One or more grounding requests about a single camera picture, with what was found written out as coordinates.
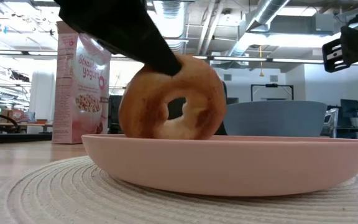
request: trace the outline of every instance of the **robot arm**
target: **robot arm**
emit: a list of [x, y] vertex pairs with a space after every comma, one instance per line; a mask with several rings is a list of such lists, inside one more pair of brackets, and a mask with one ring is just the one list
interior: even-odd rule
[[341, 28], [341, 38], [323, 45], [324, 67], [337, 72], [358, 62], [358, 27]]
[[113, 54], [123, 54], [174, 75], [181, 65], [140, 0], [55, 0], [60, 18], [79, 33], [93, 36]]

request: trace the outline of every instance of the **gray bowl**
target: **gray bowl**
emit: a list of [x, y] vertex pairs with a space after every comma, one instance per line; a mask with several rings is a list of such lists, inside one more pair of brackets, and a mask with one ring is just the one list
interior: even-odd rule
[[312, 101], [258, 101], [227, 105], [224, 127], [233, 136], [319, 137], [327, 105]]

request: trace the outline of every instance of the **ceiling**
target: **ceiling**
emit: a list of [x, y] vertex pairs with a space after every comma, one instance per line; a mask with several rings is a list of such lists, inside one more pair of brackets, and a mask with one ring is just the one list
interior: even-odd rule
[[[214, 32], [214, 40], [211, 41], [207, 54], [212, 52], [225, 52], [230, 50], [237, 42], [238, 25], [242, 15], [254, 10], [258, 0], [222, 0], [223, 9], [230, 9], [230, 13], [220, 15], [217, 28]], [[187, 5], [187, 20], [185, 36], [188, 40], [186, 53], [193, 54], [198, 46], [203, 28], [203, 16], [208, 8], [210, 0], [196, 0]], [[332, 14], [334, 12], [346, 12], [358, 8], [358, 0], [321, 1], [321, 0], [292, 0], [279, 15], [286, 16], [313, 16], [318, 13]], [[0, 1], [0, 50], [26, 50], [26, 51], [56, 51], [57, 27], [56, 22], [59, 8], [53, 1], [10, 0]], [[277, 45], [262, 45], [261, 49], [248, 48], [247, 54], [253, 57], [280, 58], [305, 58], [310, 57], [312, 48], [307, 47], [282, 47]], [[0, 83], [13, 82], [7, 76], [8, 68], [26, 74], [31, 77], [32, 71], [40, 60], [31, 58], [0, 57]], [[250, 63], [250, 67], [259, 66], [258, 63]], [[266, 64], [264, 67], [283, 68], [287, 64]], [[125, 69], [112, 71], [113, 77], [123, 74]], [[125, 85], [116, 83], [111, 79], [111, 85]]]

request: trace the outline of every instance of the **white wall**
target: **white wall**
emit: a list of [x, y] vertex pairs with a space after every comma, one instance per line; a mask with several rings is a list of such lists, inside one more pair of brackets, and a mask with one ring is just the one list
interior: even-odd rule
[[300, 65], [285, 75], [287, 85], [293, 85], [294, 99], [306, 100], [305, 66]]
[[343, 71], [328, 73], [323, 65], [304, 65], [306, 100], [340, 105], [346, 99], [346, 76]]
[[358, 100], [358, 66], [339, 72], [325, 72], [323, 65], [300, 65], [287, 74], [287, 85], [295, 85], [295, 99], [298, 91], [305, 91], [305, 100], [318, 101], [327, 105], [341, 105], [341, 99]]
[[[227, 86], [227, 96], [236, 97], [239, 102], [251, 101], [251, 84], [269, 84], [271, 75], [278, 75], [277, 84], [285, 85], [285, 74], [281, 73], [279, 69], [263, 69], [264, 77], [260, 77], [260, 69], [250, 71], [249, 69], [236, 69], [223, 70], [215, 68], [215, 71], [223, 79], [224, 74], [231, 74], [232, 80], [225, 81]], [[254, 92], [261, 88], [259, 86], [254, 87]], [[291, 96], [282, 88], [265, 88], [258, 90], [254, 95], [254, 101], [260, 101], [261, 98], [288, 98]]]

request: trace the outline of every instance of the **wooden table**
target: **wooden table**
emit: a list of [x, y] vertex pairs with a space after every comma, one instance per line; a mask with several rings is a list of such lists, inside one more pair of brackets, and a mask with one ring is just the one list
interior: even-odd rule
[[56, 145], [50, 141], [0, 144], [0, 183], [49, 162], [86, 156], [82, 144]]

